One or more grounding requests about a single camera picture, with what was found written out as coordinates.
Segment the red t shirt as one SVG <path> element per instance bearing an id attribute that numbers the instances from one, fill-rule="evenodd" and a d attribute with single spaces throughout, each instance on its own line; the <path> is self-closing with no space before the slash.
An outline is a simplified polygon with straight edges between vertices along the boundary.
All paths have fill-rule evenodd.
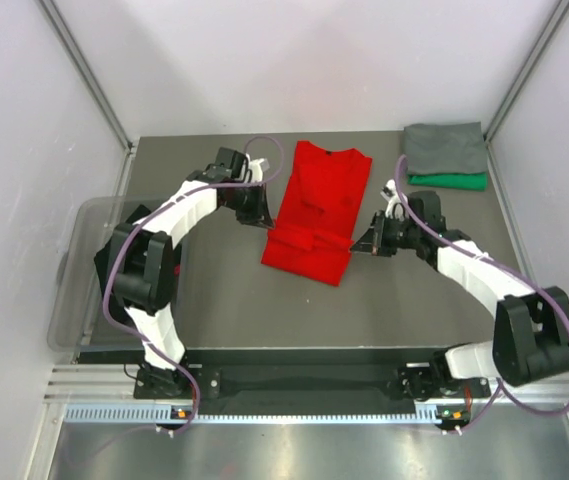
<path id="1" fill-rule="evenodd" d="M 338 286 L 350 262 L 372 163 L 357 149 L 329 151 L 298 142 L 261 263 Z"/>

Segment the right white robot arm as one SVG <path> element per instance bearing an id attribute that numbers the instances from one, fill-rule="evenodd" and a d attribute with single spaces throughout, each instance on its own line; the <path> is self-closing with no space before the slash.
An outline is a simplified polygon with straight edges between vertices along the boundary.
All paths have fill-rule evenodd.
<path id="1" fill-rule="evenodd" d="M 460 230 L 447 227 L 433 191 L 400 193 L 394 181 L 352 251 L 392 257 L 411 250 L 455 282 L 494 319 L 490 341 L 451 346 L 428 362 L 433 388 L 451 396 L 468 379 L 499 378 L 518 387 L 569 372 L 569 299 L 551 287 L 536 290 L 500 266 Z"/>

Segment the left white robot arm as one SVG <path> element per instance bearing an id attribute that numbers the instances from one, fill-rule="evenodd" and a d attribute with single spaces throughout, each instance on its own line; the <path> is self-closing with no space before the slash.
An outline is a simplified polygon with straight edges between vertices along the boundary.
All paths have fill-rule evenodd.
<path id="1" fill-rule="evenodd" d="M 176 397 L 190 390 L 186 348 L 172 304 L 182 242 L 199 221 L 221 207 L 236 220 L 272 228 L 264 174 L 268 162 L 222 147 L 214 162 L 193 171 L 157 209 L 138 206 L 93 257 L 102 301 L 114 322 L 135 330 L 144 348 L 139 381 Z"/>

